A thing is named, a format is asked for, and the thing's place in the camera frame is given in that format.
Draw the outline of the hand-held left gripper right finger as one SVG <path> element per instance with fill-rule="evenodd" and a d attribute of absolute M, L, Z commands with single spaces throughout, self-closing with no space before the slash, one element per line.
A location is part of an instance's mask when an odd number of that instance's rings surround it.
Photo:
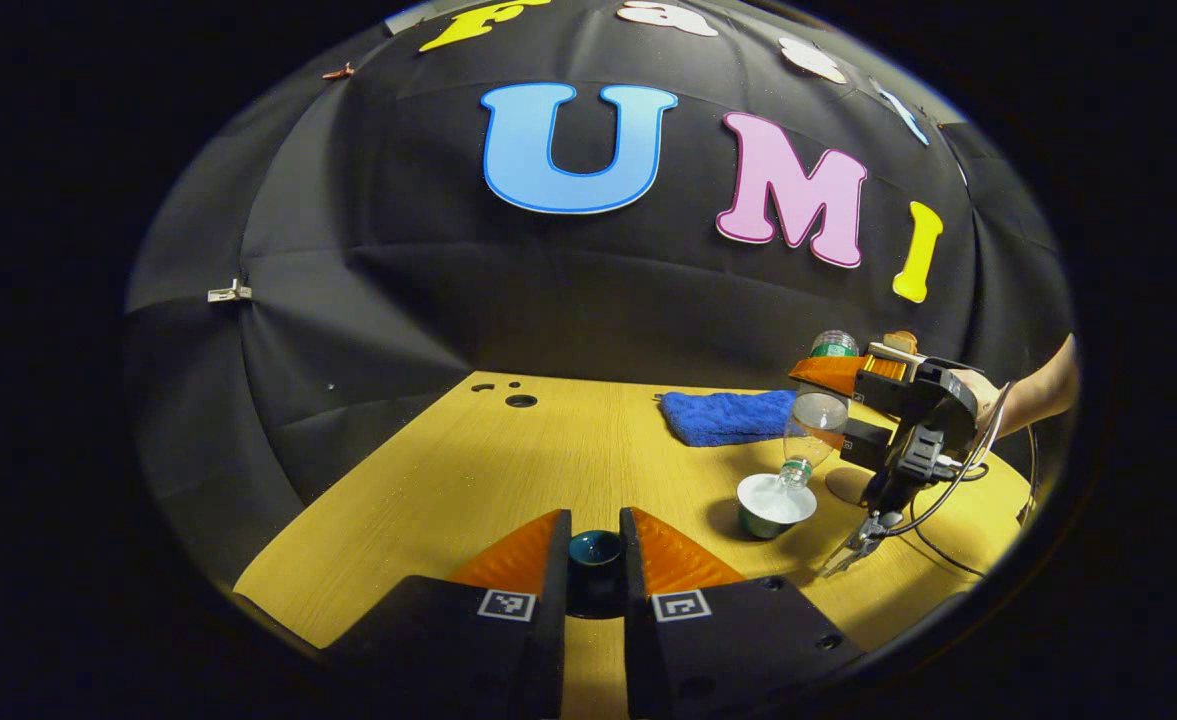
<path fill-rule="evenodd" d="M 638 507 L 619 521 L 633 719 L 807 719 L 862 661 L 785 576 L 745 576 Z"/>

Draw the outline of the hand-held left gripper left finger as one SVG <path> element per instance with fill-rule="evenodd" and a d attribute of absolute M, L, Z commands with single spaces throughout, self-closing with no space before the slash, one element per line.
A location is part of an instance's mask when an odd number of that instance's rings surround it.
<path fill-rule="evenodd" d="M 557 719 L 570 529 L 568 509 L 553 509 L 445 579 L 405 576 L 327 659 L 378 719 Z"/>

